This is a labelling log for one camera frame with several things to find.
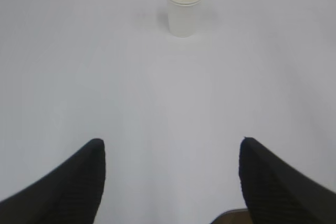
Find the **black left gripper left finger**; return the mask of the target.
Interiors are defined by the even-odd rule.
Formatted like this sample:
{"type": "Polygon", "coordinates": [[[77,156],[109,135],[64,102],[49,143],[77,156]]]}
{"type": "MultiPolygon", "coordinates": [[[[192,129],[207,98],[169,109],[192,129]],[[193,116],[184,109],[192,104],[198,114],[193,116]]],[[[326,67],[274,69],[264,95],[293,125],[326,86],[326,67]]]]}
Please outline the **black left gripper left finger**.
{"type": "Polygon", "coordinates": [[[92,139],[49,174],[1,201],[1,223],[94,223],[105,180],[104,141],[92,139]]]}

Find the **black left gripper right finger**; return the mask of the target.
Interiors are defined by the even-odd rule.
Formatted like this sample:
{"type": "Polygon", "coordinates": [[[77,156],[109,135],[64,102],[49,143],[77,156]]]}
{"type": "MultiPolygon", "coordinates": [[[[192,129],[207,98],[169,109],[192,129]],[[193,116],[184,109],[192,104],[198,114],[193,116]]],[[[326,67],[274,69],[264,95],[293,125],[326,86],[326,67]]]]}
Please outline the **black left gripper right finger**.
{"type": "Polygon", "coordinates": [[[335,223],[335,193],[246,137],[239,178],[253,223],[335,223]]]}

